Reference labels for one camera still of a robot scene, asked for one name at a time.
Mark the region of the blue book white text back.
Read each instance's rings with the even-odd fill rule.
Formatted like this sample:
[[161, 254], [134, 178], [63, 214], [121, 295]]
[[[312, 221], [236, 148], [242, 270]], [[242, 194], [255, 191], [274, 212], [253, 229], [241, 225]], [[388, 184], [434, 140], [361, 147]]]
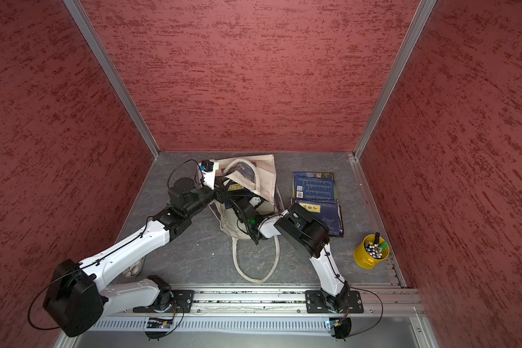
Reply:
[[338, 200], [333, 173], [294, 172], [292, 198], [331, 202]]

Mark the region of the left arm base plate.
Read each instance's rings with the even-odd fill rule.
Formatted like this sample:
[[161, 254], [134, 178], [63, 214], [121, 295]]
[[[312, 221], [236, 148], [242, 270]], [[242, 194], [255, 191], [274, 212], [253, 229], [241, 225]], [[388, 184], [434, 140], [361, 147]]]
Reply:
[[195, 291], [193, 290], [162, 290], [152, 305], [135, 307], [133, 313], [190, 313]]

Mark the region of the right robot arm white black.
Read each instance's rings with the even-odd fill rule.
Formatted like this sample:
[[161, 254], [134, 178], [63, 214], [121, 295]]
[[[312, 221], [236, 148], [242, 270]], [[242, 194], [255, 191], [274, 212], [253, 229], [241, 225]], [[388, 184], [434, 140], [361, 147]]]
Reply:
[[233, 260], [236, 269], [243, 278], [246, 274], [239, 268], [237, 260], [237, 241], [240, 238], [250, 239], [254, 243], [274, 239], [276, 260], [280, 260], [280, 242], [284, 237], [296, 250], [309, 258], [320, 281], [322, 301], [331, 313], [348, 311], [347, 297], [349, 284], [340, 274], [330, 248], [329, 228], [321, 220], [301, 204], [294, 203], [287, 210], [279, 213], [273, 207], [267, 213], [258, 212], [258, 207], [267, 200], [255, 197], [230, 195], [223, 201], [222, 207], [227, 213], [233, 212], [235, 219], [231, 221], [237, 232], [230, 231], [233, 238]]

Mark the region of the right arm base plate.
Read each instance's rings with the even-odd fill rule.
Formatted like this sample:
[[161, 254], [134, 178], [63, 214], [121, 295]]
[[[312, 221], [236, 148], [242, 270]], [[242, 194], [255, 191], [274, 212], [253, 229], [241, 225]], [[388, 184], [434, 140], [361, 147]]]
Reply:
[[338, 297], [332, 297], [321, 290], [305, 292], [307, 312], [310, 314], [361, 314], [364, 308], [359, 291], [348, 291]]

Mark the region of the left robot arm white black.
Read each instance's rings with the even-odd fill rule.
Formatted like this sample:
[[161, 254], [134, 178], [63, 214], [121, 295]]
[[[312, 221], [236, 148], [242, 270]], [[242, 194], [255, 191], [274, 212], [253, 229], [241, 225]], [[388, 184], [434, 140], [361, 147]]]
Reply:
[[225, 197], [226, 188], [219, 179], [196, 187], [193, 179], [181, 178], [169, 195], [170, 203], [129, 237], [81, 262], [68, 259], [56, 267], [51, 283], [41, 291], [43, 308], [67, 336], [79, 336], [104, 316], [125, 310], [177, 310], [170, 284], [157, 275], [131, 284], [112, 283], [134, 263], [181, 236], [194, 216]]

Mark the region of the cream canvas tote bag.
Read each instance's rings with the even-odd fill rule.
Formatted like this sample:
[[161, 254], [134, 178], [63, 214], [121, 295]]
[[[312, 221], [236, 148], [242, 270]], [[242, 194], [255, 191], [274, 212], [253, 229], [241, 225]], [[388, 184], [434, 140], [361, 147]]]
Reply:
[[[220, 185], [222, 201], [210, 204], [218, 219], [220, 230], [232, 239], [233, 264], [239, 275], [253, 284], [265, 283], [280, 261], [279, 233], [274, 227], [285, 208], [276, 183], [276, 163], [273, 155], [231, 157], [214, 161], [214, 169], [207, 173], [207, 184]], [[250, 240], [255, 244], [271, 239], [275, 244], [275, 258], [271, 269], [262, 278], [248, 276], [238, 261], [238, 243]]]

